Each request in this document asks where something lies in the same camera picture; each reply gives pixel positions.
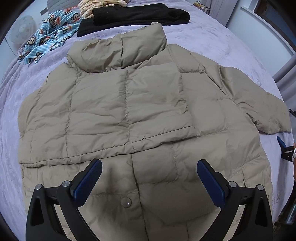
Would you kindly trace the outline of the person's right hand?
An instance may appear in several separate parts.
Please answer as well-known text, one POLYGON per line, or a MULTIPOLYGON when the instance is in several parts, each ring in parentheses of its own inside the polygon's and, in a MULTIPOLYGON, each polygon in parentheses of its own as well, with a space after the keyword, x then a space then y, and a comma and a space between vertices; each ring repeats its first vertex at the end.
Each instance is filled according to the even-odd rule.
POLYGON ((293 143, 293 155, 292 155, 292 160, 293 160, 293 178, 296 181, 296 143, 293 143))

